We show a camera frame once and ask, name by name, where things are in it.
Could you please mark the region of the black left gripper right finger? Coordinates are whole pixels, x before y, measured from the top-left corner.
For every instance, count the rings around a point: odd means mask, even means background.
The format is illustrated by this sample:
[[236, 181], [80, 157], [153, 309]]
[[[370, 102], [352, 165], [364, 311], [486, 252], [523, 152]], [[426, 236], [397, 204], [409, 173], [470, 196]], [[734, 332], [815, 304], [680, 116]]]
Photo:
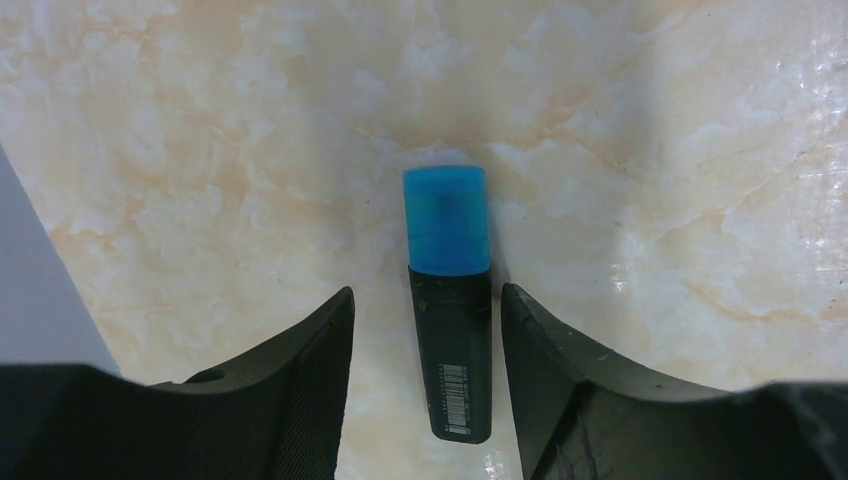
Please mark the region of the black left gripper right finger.
[[501, 296], [503, 347], [528, 479], [843, 479], [847, 387], [739, 392], [685, 381], [556, 318], [520, 286]]

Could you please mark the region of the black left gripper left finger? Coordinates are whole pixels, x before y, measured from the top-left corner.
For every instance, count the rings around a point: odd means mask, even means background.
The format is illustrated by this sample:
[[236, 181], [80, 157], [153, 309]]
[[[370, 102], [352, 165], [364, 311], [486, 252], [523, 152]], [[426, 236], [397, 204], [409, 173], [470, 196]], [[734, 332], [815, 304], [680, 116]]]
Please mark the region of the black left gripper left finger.
[[1, 369], [5, 479], [331, 479], [354, 294], [181, 383], [82, 364]]

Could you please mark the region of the black blue marker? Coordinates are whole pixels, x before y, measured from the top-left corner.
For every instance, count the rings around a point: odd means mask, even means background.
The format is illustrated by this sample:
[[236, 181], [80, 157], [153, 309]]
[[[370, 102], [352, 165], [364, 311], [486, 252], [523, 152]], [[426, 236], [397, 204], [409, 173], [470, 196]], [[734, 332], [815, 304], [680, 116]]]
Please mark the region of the black blue marker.
[[492, 429], [492, 279], [485, 172], [404, 172], [408, 273], [430, 428], [487, 441]]

